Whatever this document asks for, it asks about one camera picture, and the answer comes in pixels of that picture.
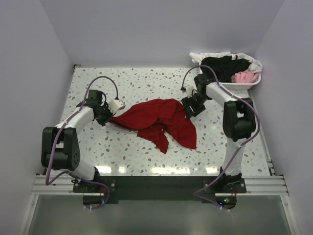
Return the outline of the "red t shirt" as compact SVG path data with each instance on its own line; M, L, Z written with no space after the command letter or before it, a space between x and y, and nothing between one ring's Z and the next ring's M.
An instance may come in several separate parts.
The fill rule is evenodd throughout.
M165 133L185 148L197 148L196 128L185 118L184 106L175 99L138 103L123 114L112 117L110 123L136 131L138 137L151 141L164 154L169 144Z

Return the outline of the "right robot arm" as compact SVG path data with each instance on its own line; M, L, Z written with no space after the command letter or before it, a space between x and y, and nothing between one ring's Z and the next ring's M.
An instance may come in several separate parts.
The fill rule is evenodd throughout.
M218 184L223 192L230 192L235 183L241 180L242 159L245 146L260 132L260 119L251 98L236 96L225 86L205 74L194 78L195 87L182 85L181 91L187 94L182 99L186 118L196 117L205 110L208 100L217 102L223 108L223 132L227 138L225 160L220 173L210 185Z

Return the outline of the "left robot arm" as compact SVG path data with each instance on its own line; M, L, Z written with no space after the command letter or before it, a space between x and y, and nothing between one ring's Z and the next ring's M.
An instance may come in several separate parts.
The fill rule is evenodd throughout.
M80 102L74 112L63 122L43 129L41 164L46 168L46 184L52 184L52 170L62 174L70 174L78 179L84 179L84 186L90 192L101 188L101 180L96 177L96 168L81 159L78 135L91 122L96 121L101 126L125 107L118 98L107 102L105 94L91 90L88 96Z

